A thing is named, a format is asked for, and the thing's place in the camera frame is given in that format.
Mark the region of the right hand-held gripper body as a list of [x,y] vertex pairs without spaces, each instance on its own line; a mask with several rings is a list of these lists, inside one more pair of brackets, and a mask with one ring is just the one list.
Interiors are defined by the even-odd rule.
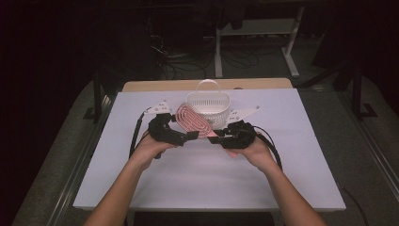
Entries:
[[253,115],[260,108],[234,109],[225,120],[225,127],[221,130],[219,142],[225,149],[245,149],[255,139],[254,126],[246,122],[248,116]]

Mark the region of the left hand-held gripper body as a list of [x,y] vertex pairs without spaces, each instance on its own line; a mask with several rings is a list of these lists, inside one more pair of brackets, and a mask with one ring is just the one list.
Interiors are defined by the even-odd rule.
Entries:
[[144,111],[145,115],[153,115],[149,122],[148,132],[156,141],[166,142],[175,146],[183,146],[187,141],[187,135],[173,130],[169,123],[172,121],[172,108],[166,100]]

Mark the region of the pink hairbrush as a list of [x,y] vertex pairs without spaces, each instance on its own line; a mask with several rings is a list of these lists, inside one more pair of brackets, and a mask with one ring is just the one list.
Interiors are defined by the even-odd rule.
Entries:
[[175,119],[186,132],[198,132],[199,137],[217,137],[211,124],[190,104],[181,104],[175,113]]

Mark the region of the white ribbed plastic basket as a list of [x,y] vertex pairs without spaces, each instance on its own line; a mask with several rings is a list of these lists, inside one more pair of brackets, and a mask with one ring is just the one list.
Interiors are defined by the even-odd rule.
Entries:
[[185,101],[192,105],[214,129],[222,128],[230,114],[231,96],[215,80],[204,79]]

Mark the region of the person's right hand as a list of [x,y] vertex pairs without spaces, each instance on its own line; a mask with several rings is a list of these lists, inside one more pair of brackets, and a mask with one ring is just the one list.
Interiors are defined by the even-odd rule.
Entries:
[[245,149],[231,149],[231,152],[243,155],[251,165],[262,172],[277,166],[269,148],[258,137]]

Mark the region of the person's left hand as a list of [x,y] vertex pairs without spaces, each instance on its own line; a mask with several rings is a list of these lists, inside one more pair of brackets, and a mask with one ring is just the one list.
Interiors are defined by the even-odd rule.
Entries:
[[131,160],[143,170],[148,168],[152,160],[167,149],[175,148],[175,145],[156,141],[150,135],[142,138],[131,156]]

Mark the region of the wooden table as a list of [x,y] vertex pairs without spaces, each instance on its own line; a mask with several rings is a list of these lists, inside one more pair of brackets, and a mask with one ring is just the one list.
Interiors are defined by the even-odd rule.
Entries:
[[[292,89],[288,78],[216,79],[222,89]],[[123,92],[194,90],[199,80],[130,81]]]

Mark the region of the black metal stand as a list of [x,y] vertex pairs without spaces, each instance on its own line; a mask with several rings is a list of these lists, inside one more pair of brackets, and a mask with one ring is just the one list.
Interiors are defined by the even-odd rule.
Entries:
[[375,118],[376,112],[370,104],[361,101],[362,73],[358,63],[354,66],[355,72],[352,81],[352,104],[351,108],[355,116],[362,121],[364,118]]
[[84,115],[84,120],[93,120],[97,123],[103,115],[104,99],[106,92],[104,90],[102,79],[98,71],[93,74],[92,80],[93,87],[93,106],[89,107]]

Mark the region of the metal floor rail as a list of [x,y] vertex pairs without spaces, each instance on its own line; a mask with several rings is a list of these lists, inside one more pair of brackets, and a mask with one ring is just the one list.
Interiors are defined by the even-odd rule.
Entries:
[[54,186],[55,200],[46,226],[62,226],[70,212],[76,194],[88,169],[105,122],[112,108],[114,96],[95,101],[89,95],[80,95],[64,121],[51,151],[49,179]]
[[381,148],[378,146],[376,140],[372,136],[370,130],[365,126],[363,121],[356,121],[356,125],[367,143],[371,156],[381,172],[384,180],[391,190],[393,197],[399,202],[399,176],[394,172],[391,164],[386,156],[383,154]]

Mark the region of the white metal desk frame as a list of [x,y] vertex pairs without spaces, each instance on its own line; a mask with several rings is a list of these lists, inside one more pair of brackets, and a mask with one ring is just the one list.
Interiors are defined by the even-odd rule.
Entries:
[[261,20],[244,20],[240,29],[234,30],[230,25],[226,25],[223,29],[217,29],[215,33],[215,77],[222,78],[222,61],[220,54],[220,43],[222,37],[227,36],[254,36],[254,35],[288,35],[289,39],[285,46],[281,48],[286,65],[293,78],[299,76],[295,62],[291,56],[298,28],[301,24],[305,8],[300,7],[294,18],[288,19],[261,19]]

